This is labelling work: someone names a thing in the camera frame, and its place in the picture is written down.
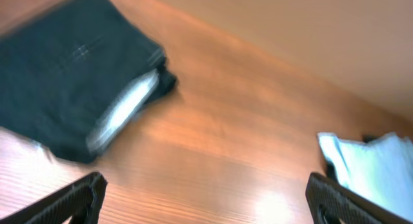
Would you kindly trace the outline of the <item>black shorts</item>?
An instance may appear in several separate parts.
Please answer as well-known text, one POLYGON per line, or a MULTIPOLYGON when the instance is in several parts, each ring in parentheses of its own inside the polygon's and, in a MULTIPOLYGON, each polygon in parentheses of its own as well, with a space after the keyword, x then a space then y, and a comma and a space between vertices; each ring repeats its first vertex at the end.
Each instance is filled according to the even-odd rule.
POLYGON ((177 78, 110 0, 68 0, 1 38, 1 126, 91 163, 177 78))

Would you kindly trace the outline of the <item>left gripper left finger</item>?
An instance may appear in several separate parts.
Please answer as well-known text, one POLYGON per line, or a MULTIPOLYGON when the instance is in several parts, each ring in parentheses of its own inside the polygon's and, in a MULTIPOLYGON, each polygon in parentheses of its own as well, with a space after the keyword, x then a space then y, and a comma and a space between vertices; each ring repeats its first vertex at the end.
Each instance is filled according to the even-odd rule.
POLYGON ((49 196, 3 218, 1 224, 97 224, 107 180, 99 172, 55 191, 49 196))

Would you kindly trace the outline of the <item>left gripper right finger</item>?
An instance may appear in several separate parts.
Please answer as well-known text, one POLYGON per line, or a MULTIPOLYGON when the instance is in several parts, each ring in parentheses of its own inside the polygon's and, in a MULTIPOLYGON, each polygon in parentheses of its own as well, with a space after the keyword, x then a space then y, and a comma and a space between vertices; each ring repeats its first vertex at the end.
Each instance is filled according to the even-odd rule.
POLYGON ((310 174, 305 196, 317 224, 410 224, 317 172, 310 174))

